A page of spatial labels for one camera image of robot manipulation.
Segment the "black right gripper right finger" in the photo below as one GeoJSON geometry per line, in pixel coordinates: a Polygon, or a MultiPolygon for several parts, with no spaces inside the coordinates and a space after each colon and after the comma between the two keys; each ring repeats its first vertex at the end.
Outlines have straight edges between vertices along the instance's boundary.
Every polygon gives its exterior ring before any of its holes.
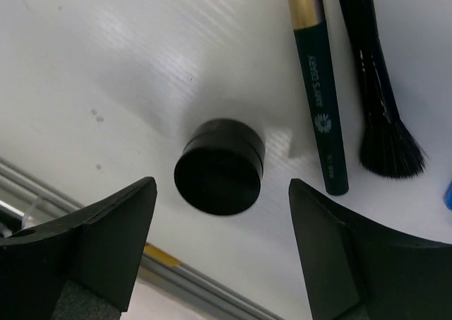
{"type": "Polygon", "coordinates": [[[314,319],[450,319],[451,245],[405,234],[300,179],[290,211],[314,319]]]}

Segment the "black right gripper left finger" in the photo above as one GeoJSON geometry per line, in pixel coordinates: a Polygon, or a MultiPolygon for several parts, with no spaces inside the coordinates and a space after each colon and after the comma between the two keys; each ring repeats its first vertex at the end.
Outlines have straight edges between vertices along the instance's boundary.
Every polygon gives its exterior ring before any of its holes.
{"type": "Polygon", "coordinates": [[[144,177],[76,212],[1,240],[2,319],[119,319],[155,209],[144,177]]]}

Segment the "gold green mascara tube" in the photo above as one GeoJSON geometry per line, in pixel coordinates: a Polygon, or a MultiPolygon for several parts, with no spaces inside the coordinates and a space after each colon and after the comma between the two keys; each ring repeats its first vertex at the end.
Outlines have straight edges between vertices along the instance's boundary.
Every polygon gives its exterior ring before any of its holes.
{"type": "Polygon", "coordinates": [[[348,192],[347,166],[323,0],[288,0],[326,192],[348,192]]]}

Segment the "black round jar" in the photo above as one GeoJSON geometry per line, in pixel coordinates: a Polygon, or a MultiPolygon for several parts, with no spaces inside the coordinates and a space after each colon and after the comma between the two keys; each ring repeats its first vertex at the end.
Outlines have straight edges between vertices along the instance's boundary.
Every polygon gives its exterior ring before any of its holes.
{"type": "Polygon", "coordinates": [[[200,125],[174,168],[174,183],[194,208],[216,216],[243,213],[257,201],[265,159],[261,137],[234,119],[200,125]]]}

